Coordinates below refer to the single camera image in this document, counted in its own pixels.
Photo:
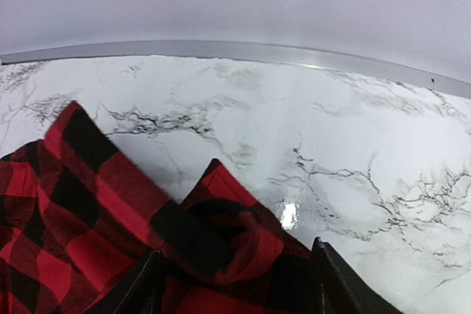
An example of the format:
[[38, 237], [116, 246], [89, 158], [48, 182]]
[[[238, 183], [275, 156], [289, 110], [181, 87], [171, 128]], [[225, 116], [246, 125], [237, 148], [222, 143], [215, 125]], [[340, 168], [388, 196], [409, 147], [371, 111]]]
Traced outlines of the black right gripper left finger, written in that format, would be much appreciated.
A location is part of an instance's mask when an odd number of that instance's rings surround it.
[[165, 286], [165, 258], [159, 251], [150, 251], [86, 313], [162, 313]]

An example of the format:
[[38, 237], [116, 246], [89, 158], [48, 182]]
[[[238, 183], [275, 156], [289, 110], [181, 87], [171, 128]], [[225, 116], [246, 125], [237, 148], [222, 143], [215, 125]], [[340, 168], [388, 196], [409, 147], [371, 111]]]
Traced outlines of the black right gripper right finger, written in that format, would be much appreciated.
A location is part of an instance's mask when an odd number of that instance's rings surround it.
[[320, 237], [314, 239], [311, 263], [315, 279], [315, 313], [400, 313], [393, 304], [371, 289], [344, 258]]

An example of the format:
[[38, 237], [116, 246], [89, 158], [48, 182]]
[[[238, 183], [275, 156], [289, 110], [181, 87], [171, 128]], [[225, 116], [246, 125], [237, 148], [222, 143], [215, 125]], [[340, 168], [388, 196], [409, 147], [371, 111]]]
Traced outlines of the red black plaid shirt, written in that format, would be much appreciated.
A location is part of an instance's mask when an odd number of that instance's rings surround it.
[[71, 102], [1, 159], [1, 311], [84, 313], [148, 251], [164, 313], [313, 313], [309, 250], [219, 160], [170, 199]]

